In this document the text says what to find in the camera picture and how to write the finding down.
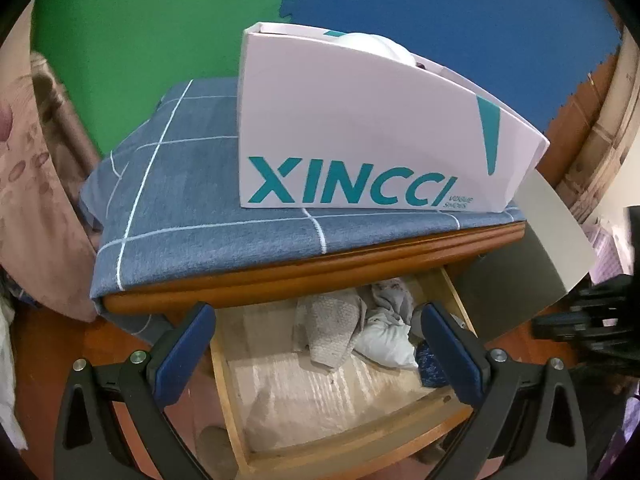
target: crumpled fabric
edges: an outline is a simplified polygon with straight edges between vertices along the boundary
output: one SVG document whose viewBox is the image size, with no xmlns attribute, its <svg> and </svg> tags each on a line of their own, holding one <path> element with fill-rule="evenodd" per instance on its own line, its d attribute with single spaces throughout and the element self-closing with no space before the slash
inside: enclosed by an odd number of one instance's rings
<svg viewBox="0 0 640 480">
<path fill-rule="evenodd" d="M 14 414 L 15 369 L 9 338 L 14 310 L 0 288 L 0 424 L 16 449 L 27 449 L 27 441 Z"/>
<path fill-rule="evenodd" d="M 426 341 L 421 342 L 415 349 L 415 360 L 418 363 L 422 386 L 425 388 L 441 388 L 449 384 L 440 367 L 440 363 L 436 356 L 433 355 Z"/>
<path fill-rule="evenodd" d="M 339 368 L 356 345 L 366 308 L 354 288 L 299 298 L 293 326 L 294 351 L 308 347 L 313 362 L 331 370 Z"/>
<path fill-rule="evenodd" d="M 409 342 L 414 298 L 401 278 L 371 285 L 377 307 L 367 312 L 365 327 L 354 350 L 388 368 L 417 368 Z"/>
<path fill-rule="evenodd" d="M 376 305 L 395 314 L 407 325 L 411 324 L 414 311 L 414 297 L 402 278 L 391 278 L 371 285 L 371 293 Z"/>
</svg>

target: metal screw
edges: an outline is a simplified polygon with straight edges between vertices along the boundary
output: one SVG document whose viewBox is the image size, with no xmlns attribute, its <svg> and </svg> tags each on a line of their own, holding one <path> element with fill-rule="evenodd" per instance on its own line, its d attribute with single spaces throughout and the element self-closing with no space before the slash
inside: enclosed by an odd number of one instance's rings
<svg viewBox="0 0 640 480">
<path fill-rule="evenodd" d="M 557 357 L 553 357 L 549 359 L 549 363 L 556 370 L 562 370 L 564 368 L 564 363 L 562 362 L 562 359 L 558 359 Z"/>
<path fill-rule="evenodd" d="M 489 352 L 491 359 L 493 359 L 497 363 L 503 363 L 507 360 L 507 352 L 505 352 L 502 348 L 494 348 Z"/>
<path fill-rule="evenodd" d="M 76 372 L 79 372 L 80 370 L 84 370 L 84 367 L 86 366 L 86 360 L 85 359 L 76 359 L 74 362 L 74 370 Z"/>
<path fill-rule="evenodd" d="M 129 359 L 133 364 L 139 365 L 146 359 L 146 352 L 144 350 L 136 350 L 135 352 L 133 352 L 133 354 L 131 354 L 131 357 Z"/>
</svg>

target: plaid fabric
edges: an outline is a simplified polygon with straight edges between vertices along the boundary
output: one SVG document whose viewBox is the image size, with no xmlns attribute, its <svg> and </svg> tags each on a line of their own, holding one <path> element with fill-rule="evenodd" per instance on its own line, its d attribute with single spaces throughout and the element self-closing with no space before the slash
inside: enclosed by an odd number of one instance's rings
<svg viewBox="0 0 640 480">
<path fill-rule="evenodd" d="M 241 208 L 236 92 L 236 78 L 177 84 L 90 175 L 83 209 L 104 227 L 92 298 L 143 283 L 524 219 L 515 205 L 488 214 Z"/>
</svg>

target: open drawer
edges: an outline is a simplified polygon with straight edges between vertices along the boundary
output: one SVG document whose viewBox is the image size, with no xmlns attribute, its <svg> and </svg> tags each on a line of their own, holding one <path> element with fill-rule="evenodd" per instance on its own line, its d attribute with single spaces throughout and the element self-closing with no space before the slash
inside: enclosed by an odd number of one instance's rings
<svg viewBox="0 0 640 480">
<path fill-rule="evenodd" d="M 443 268 L 404 279 L 416 304 L 438 300 L 473 330 Z M 216 311 L 211 354 L 238 479 L 359 478 L 471 414 L 448 386 L 421 387 L 416 370 L 389 370 L 354 352 L 327 372 L 295 354 L 295 304 Z"/>
</svg>

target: cloth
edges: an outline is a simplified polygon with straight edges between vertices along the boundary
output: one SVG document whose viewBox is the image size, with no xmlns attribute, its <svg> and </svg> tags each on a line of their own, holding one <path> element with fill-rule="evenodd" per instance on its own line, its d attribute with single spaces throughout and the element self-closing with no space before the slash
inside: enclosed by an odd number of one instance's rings
<svg viewBox="0 0 640 480">
<path fill-rule="evenodd" d="M 6 289 L 6 291 L 11 294 L 16 300 L 20 300 L 23 303 L 35 306 L 37 308 L 41 307 L 41 305 L 36 300 L 34 300 L 26 290 L 15 283 L 14 279 L 9 276 L 2 267 L 0 267 L 0 281 L 4 282 L 4 288 Z"/>
<path fill-rule="evenodd" d="M 367 320 L 354 350 L 387 368 L 417 368 L 409 329 L 402 319 L 385 308 L 377 308 Z"/>
<path fill-rule="evenodd" d="M 14 310 L 0 285 L 0 424 L 16 449 L 27 449 L 24 433 L 14 415 L 15 369 L 9 336 L 13 320 Z"/>
<path fill-rule="evenodd" d="M 364 329 L 354 350 L 387 368 L 417 368 L 409 343 L 415 301 L 401 278 L 371 285 L 377 307 L 367 311 Z"/>
<path fill-rule="evenodd" d="M 371 292 L 377 305 L 393 312 L 405 324 L 411 324 L 415 307 L 414 297 L 401 278 L 373 283 Z"/>
<path fill-rule="evenodd" d="M 0 48 L 0 266 L 38 303 L 91 321 L 95 250 L 74 200 L 98 158 L 79 121 L 66 127 L 73 108 L 42 58 L 32 75 L 30 17 Z"/>
<path fill-rule="evenodd" d="M 366 305 L 355 289 L 299 298 L 293 347 L 309 347 L 311 360 L 334 370 L 347 359 L 362 332 Z"/>
<path fill-rule="evenodd" d="M 503 213 L 248 209 L 239 205 L 236 78 L 177 84 L 81 191 L 104 226 L 91 297 L 143 283 L 507 224 Z"/>
<path fill-rule="evenodd" d="M 422 386 L 425 388 L 441 388 L 449 384 L 436 356 L 433 355 L 426 341 L 422 341 L 415 349 L 415 361 L 418 363 Z"/>
</svg>

